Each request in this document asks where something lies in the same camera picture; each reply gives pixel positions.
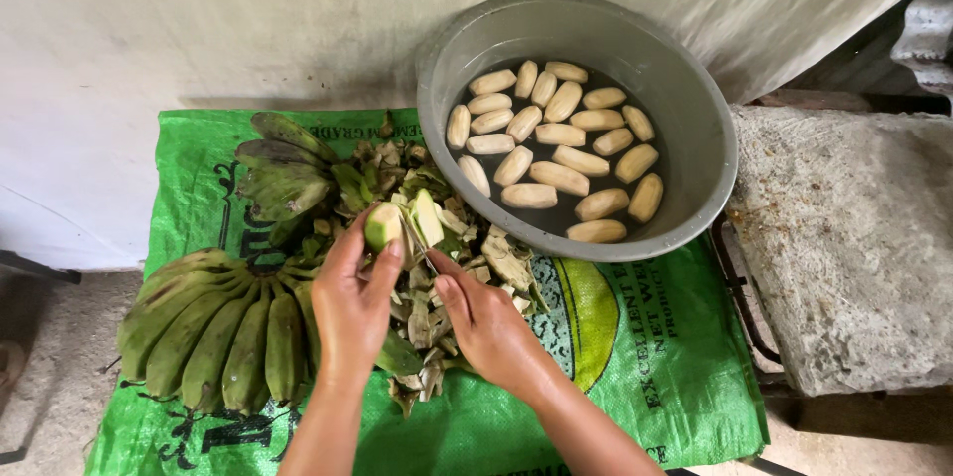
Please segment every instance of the forearm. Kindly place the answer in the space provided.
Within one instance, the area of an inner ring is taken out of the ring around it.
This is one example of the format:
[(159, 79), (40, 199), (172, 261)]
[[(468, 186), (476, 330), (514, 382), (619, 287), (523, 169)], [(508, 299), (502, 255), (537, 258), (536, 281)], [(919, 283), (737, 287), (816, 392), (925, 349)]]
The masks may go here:
[(527, 402), (574, 474), (663, 474), (645, 450), (561, 372)]
[(304, 417), (278, 470), (279, 476), (351, 474), (364, 383), (330, 381), (318, 376)]

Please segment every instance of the left hand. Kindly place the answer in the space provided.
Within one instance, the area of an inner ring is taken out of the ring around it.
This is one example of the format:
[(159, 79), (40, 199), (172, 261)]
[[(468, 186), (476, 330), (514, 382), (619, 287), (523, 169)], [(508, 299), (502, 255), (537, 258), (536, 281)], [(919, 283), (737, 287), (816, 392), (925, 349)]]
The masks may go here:
[(311, 289), (321, 337), (318, 381), (363, 388), (387, 336), (391, 291), (401, 271), (403, 247), (391, 241), (377, 255), (371, 280), (357, 277), (364, 261), (364, 221), (371, 206), (328, 250)]

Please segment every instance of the concrete floor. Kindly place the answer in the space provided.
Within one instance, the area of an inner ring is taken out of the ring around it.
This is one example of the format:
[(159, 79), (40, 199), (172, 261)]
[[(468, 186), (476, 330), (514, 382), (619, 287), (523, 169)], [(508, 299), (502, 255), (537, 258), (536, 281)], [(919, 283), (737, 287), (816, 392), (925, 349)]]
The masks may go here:
[[(0, 451), (28, 446), (5, 476), (81, 474), (116, 370), (116, 323), (142, 280), (141, 272), (86, 274), (79, 286), (49, 283), (0, 268), (0, 339), (30, 351), (12, 392), (0, 392)], [(953, 473), (953, 447), (910, 445), (803, 433), (769, 414), (773, 445), (764, 457), (810, 476), (905, 476)], [(756, 475), (738, 462), (692, 469), (701, 476)]]

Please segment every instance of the wall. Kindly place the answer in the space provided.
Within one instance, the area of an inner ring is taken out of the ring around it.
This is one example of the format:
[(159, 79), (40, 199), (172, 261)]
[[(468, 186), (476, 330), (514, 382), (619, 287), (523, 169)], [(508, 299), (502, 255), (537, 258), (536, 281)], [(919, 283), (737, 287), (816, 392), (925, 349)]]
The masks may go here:
[[(414, 47), (483, 0), (0, 0), (0, 248), (144, 259), (156, 114), (412, 106)], [(609, 0), (731, 101), (778, 87), (898, 0)]]

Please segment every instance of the knife blade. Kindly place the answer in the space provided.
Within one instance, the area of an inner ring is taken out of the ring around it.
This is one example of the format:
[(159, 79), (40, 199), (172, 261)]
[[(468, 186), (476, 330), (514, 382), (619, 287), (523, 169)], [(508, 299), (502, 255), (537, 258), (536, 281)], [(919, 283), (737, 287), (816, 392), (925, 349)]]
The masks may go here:
[(423, 255), (423, 260), (427, 262), (427, 265), (430, 266), (430, 269), (434, 272), (434, 274), (440, 275), (440, 272), (436, 271), (436, 266), (434, 263), (430, 262), (430, 258), (427, 257), (427, 248), (424, 247), (423, 243), (420, 242), (420, 238), (417, 237), (416, 232), (414, 232), (413, 228), (411, 228), (410, 221), (408, 221), (403, 214), (400, 215), (400, 224), (403, 225), (404, 232), (411, 237), (413, 248)]

